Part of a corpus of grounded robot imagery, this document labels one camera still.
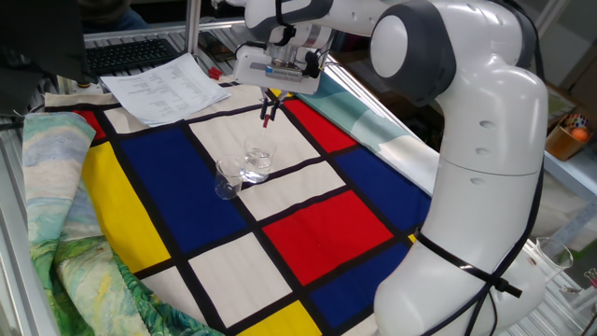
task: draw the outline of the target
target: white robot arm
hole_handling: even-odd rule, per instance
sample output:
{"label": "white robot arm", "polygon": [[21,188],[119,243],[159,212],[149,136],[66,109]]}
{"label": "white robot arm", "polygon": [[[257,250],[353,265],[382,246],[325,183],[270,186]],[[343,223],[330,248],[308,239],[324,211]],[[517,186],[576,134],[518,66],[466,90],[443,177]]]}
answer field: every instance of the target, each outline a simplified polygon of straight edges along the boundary
{"label": "white robot arm", "polygon": [[535,49],[526,17],[480,0],[249,0],[245,21],[266,44],[238,50],[237,81],[316,92],[308,51],[336,29],[371,36],[380,78],[444,112],[420,239],[376,293],[382,335],[488,335],[541,302],[543,276],[519,254],[540,196],[548,101],[543,82],[516,66]]}

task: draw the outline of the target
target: mondrian-pattern mat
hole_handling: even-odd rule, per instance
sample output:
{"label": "mondrian-pattern mat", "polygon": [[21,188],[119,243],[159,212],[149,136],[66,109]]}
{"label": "mondrian-pattern mat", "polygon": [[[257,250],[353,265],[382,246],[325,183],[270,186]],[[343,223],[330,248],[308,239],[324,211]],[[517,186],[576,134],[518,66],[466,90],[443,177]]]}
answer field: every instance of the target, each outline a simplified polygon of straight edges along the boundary
{"label": "mondrian-pattern mat", "polygon": [[227,335],[370,336],[377,285],[426,194],[298,99],[271,122],[270,178],[214,193],[215,160],[262,132],[258,88],[148,129],[111,95],[50,96],[97,135],[83,177],[104,234],[164,301]]}

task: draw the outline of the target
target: blue square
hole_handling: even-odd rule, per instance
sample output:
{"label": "blue square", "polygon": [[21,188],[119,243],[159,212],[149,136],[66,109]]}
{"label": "blue square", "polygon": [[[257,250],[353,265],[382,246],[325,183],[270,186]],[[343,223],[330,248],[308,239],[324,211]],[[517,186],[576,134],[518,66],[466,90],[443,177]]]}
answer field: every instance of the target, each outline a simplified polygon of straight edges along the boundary
{"label": "blue square", "polygon": [[214,176],[179,128],[121,145],[183,252],[246,227],[232,202],[215,195]]}
{"label": "blue square", "polygon": [[406,257],[409,250],[398,243],[338,279],[315,290],[311,299],[332,328],[373,304],[375,291]]}
{"label": "blue square", "polygon": [[397,228],[405,231],[427,217],[429,196],[373,153],[359,148],[336,162]]}

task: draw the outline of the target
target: green fabric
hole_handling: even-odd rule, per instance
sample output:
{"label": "green fabric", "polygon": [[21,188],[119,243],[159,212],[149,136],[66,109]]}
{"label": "green fabric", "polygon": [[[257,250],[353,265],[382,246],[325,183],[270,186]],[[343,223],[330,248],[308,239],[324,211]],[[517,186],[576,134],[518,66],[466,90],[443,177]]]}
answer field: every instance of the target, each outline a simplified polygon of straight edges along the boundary
{"label": "green fabric", "polygon": [[24,125],[29,245],[64,336],[222,336],[158,299],[112,251],[81,169],[94,130],[72,113]]}

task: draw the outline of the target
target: glass cup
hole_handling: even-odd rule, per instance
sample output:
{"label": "glass cup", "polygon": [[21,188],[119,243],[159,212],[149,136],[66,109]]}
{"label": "glass cup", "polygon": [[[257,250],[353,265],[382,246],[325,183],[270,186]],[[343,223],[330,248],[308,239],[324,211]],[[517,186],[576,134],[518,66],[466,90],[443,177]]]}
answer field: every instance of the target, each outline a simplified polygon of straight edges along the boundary
{"label": "glass cup", "polygon": [[539,258],[537,264],[545,275],[546,283],[572,266],[574,261],[572,253],[564,244],[550,238],[537,238],[533,254]]}
{"label": "glass cup", "polygon": [[224,157],[215,163],[215,194],[222,200],[231,200],[241,191],[243,165],[243,158],[235,156]]}
{"label": "glass cup", "polygon": [[251,183],[265,181],[270,175],[276,144],[267,136],[252,136],[244,141],[244,179]]}

